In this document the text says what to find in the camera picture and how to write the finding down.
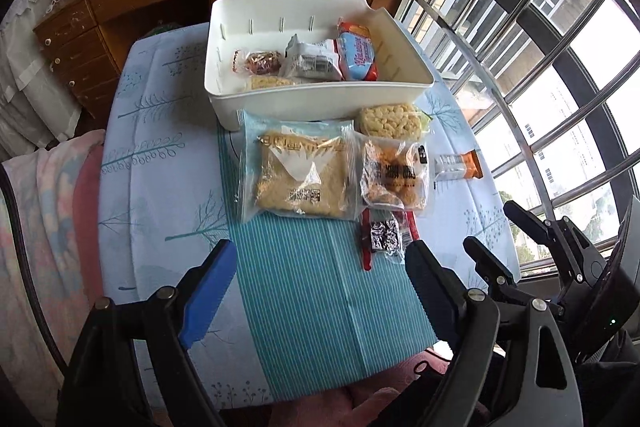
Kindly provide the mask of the white red snack bag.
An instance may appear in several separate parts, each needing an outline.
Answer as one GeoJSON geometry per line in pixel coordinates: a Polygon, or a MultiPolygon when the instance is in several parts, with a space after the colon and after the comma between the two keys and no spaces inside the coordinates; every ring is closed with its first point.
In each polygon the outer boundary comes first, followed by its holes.
{"type": "Polygon", "coordinates": [[[318,81],[342,80],[335,40],[309,43],[300,41],[298,35],[294,35],[284,50],[280,75],[318,81]]]}

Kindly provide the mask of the pastel blanket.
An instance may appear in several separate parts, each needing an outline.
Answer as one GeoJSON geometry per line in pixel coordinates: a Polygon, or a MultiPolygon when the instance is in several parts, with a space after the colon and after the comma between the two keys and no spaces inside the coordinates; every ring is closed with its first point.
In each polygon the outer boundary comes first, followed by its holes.
{"type": "MultiPolygon", "coordinates": [[[[38,303],[65,360],[102,291],[96,218],[104,138],[102,130],[89,131],[2,165],[16,199],[38,303]]],[[[34,420],[53,425],[63,375],[29,306],[6,209],[1,211],[1,369],[34,420]]]]}

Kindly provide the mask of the puffed rice cake pack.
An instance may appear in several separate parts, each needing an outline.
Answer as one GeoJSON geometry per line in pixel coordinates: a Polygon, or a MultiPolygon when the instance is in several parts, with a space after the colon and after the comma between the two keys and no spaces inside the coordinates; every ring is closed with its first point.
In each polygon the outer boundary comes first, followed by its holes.
{"type": "Polygon", "coordinates": [[[357,128],[365,135],[401,141],[420,141],[418,117],[413,104],[385,104],[366,107],[357,116],[357,128]]]}

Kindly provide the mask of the small puffed rice cake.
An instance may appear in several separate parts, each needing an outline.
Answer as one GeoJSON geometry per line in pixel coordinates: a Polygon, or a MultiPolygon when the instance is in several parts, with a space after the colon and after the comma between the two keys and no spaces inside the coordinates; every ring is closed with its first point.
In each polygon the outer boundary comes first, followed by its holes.
{"type": "Polygon", "coordinates": [[[245,90],[256,91],[280,87],[292,87],[296,86],[296,84],[296,81],[280,76],[253,75],[250,76],[249,80],[247,80],[245,90]]]}

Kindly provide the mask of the sliced bread blue bag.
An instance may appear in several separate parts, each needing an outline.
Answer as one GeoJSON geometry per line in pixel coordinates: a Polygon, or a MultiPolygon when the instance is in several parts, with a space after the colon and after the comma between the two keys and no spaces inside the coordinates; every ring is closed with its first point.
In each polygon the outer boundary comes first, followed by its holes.
{"type": "Polygon", "coordinates": [[[357,218],[351,120],[285,121],[241,110],[239,122],[243,223],[263,212],[285,218],[357,218]]]}

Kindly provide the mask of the dark brownie clear wrapper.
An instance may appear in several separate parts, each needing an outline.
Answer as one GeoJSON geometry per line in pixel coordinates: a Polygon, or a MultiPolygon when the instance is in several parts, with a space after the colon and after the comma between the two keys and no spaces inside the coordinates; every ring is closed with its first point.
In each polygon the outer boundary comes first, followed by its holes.
{"type": "Polygon", "coordinates": [[[403,265],[407,247],[417,239],[420,235],[412,211],[363,210],[360,216],[362,269],[370,271],[375,256],[403,265]]]}

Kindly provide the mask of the orange white snack bar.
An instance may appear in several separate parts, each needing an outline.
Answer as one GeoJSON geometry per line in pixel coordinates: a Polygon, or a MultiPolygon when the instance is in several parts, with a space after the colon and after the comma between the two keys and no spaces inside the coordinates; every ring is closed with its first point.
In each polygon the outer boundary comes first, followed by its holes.
{"type": "Polygon", "coordinates": [[[484,176],[477,150],[463,154],[442,154],[435,158],[435,178],[439,181],[482,179],[484,176]]]}

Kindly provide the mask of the light blue tree tablecloth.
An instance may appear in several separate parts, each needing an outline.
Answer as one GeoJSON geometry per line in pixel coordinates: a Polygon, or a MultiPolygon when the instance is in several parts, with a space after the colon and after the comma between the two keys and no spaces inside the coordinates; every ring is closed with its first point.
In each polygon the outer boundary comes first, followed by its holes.
{"type": "MultiPolygon", "coordinates": [[[[116,303],[177,284],[218,241],[230,239],[218,145],[226,130],[204,89],[207,34],[201,24],[140,40],[122,71],[104,142],[98,217],[104,291],[116,303]]],[[[189,351],[198,377],[215,407],[240,407],[231,403],[230,387],[215,385],[224,369],[210,358],[205,337],[189,351]]]]}

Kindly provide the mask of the white lace cover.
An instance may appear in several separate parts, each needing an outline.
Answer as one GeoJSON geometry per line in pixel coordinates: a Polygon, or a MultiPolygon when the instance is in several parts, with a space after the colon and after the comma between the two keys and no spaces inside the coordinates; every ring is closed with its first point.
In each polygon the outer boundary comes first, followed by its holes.
{"type": "Polygon", "coordinates": [[[73,138],[79,104],[53,75],[34,28],[51,0],[14,0],[1,20],[1,158],[73,138]]]}

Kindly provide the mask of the white plastic bin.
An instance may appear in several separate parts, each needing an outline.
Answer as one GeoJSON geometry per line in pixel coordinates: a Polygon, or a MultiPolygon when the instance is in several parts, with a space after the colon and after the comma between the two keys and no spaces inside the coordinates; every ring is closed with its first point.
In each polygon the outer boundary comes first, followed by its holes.
{"type": "Polygon", "coordinates": [[[217,0],[204,88],[219,124],[355,116],[416,101],[434,76],[405,31],[366,0],[217,0]]]}

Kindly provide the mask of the green snack packet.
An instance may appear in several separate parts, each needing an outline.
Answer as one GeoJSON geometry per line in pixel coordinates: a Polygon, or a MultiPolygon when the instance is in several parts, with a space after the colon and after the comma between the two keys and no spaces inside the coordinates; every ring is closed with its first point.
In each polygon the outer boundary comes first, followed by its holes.
{"type": "Polygon", "coordinates": [[[420,133],[422,135],[427,134],[431,129],[432,117],[425,113],[424,110],[420,109],[420,107],[418,106],[413,106],[413,108],[420,124],[420,133]]]}

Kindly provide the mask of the nut snack clear bag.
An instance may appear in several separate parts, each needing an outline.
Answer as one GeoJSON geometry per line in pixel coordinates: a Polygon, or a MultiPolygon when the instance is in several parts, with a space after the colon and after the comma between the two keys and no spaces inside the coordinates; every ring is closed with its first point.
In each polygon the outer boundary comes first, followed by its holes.
{"type": "Polygon", "coordinates": [[[281,68],[282,54],[278,51],[235,50],[232,55],[232,72],[239,75],[273,75],[281,68]]]}

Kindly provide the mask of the teal striped placemat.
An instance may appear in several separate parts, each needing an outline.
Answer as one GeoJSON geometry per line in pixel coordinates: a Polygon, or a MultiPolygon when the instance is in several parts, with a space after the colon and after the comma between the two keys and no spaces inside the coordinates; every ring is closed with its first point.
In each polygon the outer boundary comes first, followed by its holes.
{"type": "Polygon", "coordinates": [[[218,134],[235,277],[205,339],[233,405],[343,387],[436,343],[403,265],[362,269],[354,222],[282,218],[242,223],[235,206],[239,137],[218,134]]]}

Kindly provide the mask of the metal window bars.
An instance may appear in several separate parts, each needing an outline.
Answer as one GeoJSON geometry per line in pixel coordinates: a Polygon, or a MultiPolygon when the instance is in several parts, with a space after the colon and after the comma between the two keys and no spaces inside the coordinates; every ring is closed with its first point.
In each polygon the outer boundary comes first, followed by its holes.
{"type": "Polygon", "coordinates": [[[639,192],[639,14],[630,0],[400,0],[498,193],[567,218],[601,254],[639,192]]]}

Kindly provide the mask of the orange cookies clear bag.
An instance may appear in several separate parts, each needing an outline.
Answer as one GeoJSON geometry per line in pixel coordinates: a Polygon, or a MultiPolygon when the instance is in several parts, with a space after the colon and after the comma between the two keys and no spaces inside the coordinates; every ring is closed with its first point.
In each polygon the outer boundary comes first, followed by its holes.
{"type": "Polygon", "coordinates": [[[354,154],[364,207],[412,212],[426,209],[432,164],[424,143],[356,132],[354,154]]]}

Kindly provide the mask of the red blue biscuit pack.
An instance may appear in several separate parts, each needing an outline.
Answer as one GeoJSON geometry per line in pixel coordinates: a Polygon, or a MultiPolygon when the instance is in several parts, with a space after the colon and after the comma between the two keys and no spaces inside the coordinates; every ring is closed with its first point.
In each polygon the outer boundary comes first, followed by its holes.
{"type": "Polygon", "coordinates": [[[347,20],[337,25],[338,64],[347,81],[378,80],[378,65],[369,28],[347,20]]]}

